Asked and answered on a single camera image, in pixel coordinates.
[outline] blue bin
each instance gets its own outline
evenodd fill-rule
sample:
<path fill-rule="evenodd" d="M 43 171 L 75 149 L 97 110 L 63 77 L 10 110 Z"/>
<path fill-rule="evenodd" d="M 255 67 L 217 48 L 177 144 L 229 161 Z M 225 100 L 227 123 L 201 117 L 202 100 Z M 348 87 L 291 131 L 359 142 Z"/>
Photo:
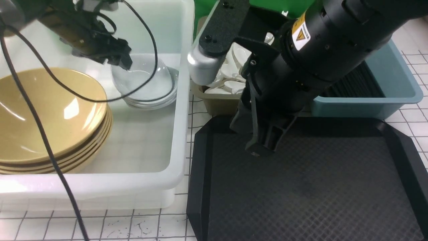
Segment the blue bin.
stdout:
<path fill-rule="evenodd" d="M 366 59 L 385 98 L 327 98 L 311 103 L 313 116 L 386 119 L 405 104 L 419 103 L 423 93 L 392 40 Z"/>

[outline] green backdrop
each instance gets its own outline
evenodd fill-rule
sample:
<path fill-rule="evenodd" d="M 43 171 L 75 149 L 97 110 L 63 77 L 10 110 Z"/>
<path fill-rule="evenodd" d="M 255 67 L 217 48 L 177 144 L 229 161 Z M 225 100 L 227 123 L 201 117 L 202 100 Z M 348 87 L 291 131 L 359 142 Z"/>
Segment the green backdrop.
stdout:
<path fill-rule="evenodd" d="M 217 0 L 195 0 L 195 30 L 201 17 L 207 16 Z M 255 6 L 274 11 L 288 11 L 292 18 L 300 17 L 314 0 L 250 0 Z"/>

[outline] white spoon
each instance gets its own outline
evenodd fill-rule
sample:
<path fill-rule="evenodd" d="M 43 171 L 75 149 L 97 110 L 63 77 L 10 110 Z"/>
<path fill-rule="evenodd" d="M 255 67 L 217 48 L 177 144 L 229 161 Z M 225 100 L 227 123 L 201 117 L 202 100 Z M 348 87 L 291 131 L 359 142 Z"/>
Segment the white spoon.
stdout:
<path fill-rule="evenodd" d="M 233 44 L 233 54 L 235 55 L 236 60 L 238 61 L 239 67 L 242 68 L 245 62 L 251 55 L 251 51 L 242 47 L 241 45 L 234 43 Z"/>
<path fill-rule="evenodd" d="M 211 84 L 207 85 L 208 87 L 214 87 L 216 86 L 220 81 L 222 81 L 224 79 L 223 74 L 221 73 L 221 71 L 219 70 L 217 73 L 217 76 L 215 77 L 214 82 L 212 82 Z"/>
<path fill-rule="evenodd" d="M 232 89 L 232 94 L 239 95 L 242 94 L 243 91 L 244 89 Z"/>
<path fill-rule="evenodd" d="M 245 83 L 247 80 L 246 79 L 244 79 L 244 77 L 242 77 L 240 74 L 234 74 L 234 75 L 232 75 L 232 77 L 235 79 L 235 81 L 238 81 L 238 82 L 243 82 L 243 83 Z"/>
<path fill-rule="evenodd" d="M 231 48 L 226 54 L 227 64 L 229 65 L 230 72 L 232 75 L 239 74 L 238 67 L 236 66 L 235 60 L 233 59 L 233 48 Z"/>
<path fill-rule="evenodd" d="M 224 63 L 221 66 L 220 72 L 225 78 L 233 78 L 233 75 L 232 75 L 233 73 L 232 73 L 228 63 Z"/>
<path fill-rule="evenodd" d="M 232 94 L 230 92 L 227 92 L 226 90 L 215 88 L 215 89 L 207 89 L 205 91 L 207 94 Z"/>
<path fill-rule="evenodd" d="M 224 82 L 224 87 L 223 89 L 232 93 L 232 90 L 239 90 L 239 89 L 244 89 L 245 88 L 245 84 L 241 83 L 241 82 L 236 82 L 236 81 L 225 81 Z"/>

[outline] black robotic arm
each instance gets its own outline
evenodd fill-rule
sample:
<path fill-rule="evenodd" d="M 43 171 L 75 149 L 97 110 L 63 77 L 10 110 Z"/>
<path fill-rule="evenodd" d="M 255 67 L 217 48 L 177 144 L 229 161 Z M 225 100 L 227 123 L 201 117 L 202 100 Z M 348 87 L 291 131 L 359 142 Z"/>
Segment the black robotic arm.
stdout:
<path fill-rule="evenodd" d="M 39 20 L 43 25 L 58 34 L 61 40 L 73 47 L 73 54 L 93 61 L 130 69 L 131 48 L 124 39 L 113 37 L 116 26 L 101 9 L 117 9 L 119 0 L 2 0 L 0 17 L 4 24 L 18 30 L 30 22 Z M 109 32 L 103 18 L 112 25 Z"/>
<path fill-rule="evenodd" d="M 305 105 L 425 15 L 427 0 L 315 0 L 296 20 L 248 0 L 220 0 L 187 57 L 190 75 L 211 83 L 233 42 L 253 53 L 241 70 L 247 84 L 230 127 L 253 133 L 247 150 L 266 155 Z M 268 32 L 272 45 L 264 43 Z"/>

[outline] stack of yellow plates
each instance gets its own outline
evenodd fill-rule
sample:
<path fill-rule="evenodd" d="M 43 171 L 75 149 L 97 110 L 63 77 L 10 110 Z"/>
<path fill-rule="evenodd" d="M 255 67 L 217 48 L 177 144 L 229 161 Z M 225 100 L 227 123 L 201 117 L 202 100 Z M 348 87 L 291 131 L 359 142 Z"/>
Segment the stack of yellow plates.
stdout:
<path fill-rule="evenodd" d="M 76 93 L 107 98 L 92 77 L 62 68 L 53 74 Z M 45 69 L 18 73 L 63 172 L 76 173 L 91 163 L 113 124 L 106 103 L 84 101 L 60 87 Z M 53 173 L 39 129 L 12 76 L 0 79 L 0 174 Z"/>

